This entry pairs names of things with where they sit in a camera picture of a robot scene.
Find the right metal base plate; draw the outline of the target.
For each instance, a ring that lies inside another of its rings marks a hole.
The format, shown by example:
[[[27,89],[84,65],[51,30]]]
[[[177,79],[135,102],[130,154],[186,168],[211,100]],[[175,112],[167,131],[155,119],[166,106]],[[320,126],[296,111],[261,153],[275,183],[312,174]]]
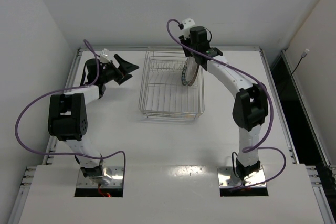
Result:
[[[219,167],[217,171],[220,189],[231,189],[234,187],[267,188],[263,166],[261,166],[259,171],[245,176],[243,180],[234,175],[232,167]]]

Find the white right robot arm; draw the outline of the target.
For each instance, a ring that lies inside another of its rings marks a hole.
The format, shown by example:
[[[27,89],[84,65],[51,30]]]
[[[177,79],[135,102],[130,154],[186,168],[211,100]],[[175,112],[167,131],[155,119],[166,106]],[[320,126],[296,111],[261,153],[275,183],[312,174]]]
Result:
[[[239,128],[239,152],[236,158],[235,174],[243,180],[260,169],[256,149],[244,152],[259,142],[261,126],[268,115],[267,96],[260,84],[252,83],[228,66],[223,53],[210,47],[207,30],[203,26],[179,25],[183,35],[180,43],[191,48],[184,49],[187,57],[192,57],[191,68],[202,67],[215,76],[234,97],[233,119]]]

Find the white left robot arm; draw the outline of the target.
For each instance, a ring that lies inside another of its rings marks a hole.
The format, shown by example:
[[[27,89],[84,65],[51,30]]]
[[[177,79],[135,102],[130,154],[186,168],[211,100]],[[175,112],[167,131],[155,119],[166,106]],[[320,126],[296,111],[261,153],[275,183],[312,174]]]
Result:
[[[104,186],[111,183],[112,171],[104,165],[102,155],[86,137],[86,106],[103,97],[107,83],[114,81],[123,84],[139,68],[117,54],[114,58],[118,66],[105,56],[87,60],[81,77],[84,87],[52,95],[48,115],[49,134],[65,142],[72,150],[85,178]]]

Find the white plate orange sunburst motif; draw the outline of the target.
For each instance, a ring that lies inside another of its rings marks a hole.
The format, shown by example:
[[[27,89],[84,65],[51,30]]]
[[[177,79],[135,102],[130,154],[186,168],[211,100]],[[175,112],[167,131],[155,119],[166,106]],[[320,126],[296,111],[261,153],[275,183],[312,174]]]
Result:
[[[197,64],[195,59],[193,59],[193,61],[191,62],[191,79],[188,84],[189,86],[192,86],[194,84],[195,79],[198,75],[198,70],[199,70],[199,65]]]

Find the metal base plate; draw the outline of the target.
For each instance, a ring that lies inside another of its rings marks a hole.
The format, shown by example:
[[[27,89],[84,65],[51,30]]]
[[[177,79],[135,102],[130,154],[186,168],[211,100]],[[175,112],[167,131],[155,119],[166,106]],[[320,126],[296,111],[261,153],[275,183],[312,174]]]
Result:
[[[259,171],[245,176],[243,180],[234,175],[232,167],[219,167],[217,171],[220,189],[231,189],[234,187],[267,188],[263,166],[261,166]]]
[[[76,182],[77,188],[96,188],[99,185],[102,188],[120,189],[123,188],[123,167],[105,166],[102,168],[100,177],[84,177],[83,172],[79,171]]]

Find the white plate dark blue rim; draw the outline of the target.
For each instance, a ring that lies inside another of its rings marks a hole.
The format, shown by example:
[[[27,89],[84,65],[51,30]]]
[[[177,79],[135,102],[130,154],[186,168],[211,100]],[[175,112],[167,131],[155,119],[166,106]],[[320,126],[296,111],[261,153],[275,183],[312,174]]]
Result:
[[[190,79],[191,79],[191,62],[193,61],[193,57],[187,57],[187,60],[184,64],[182,75],[181,75],[181,82],[182,85],[188,86]]]

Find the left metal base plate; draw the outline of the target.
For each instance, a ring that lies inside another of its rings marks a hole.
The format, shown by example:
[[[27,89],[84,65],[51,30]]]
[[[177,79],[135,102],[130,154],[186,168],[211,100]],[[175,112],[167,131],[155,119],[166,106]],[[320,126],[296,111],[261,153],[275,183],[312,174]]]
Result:
[[[105,166],[102,168],[100,177],[84,177],[83,172],[79,171],[76,182],[77,188],[96,188],[99,185],[102,188],[120,189],[123,188],[123,167]]]

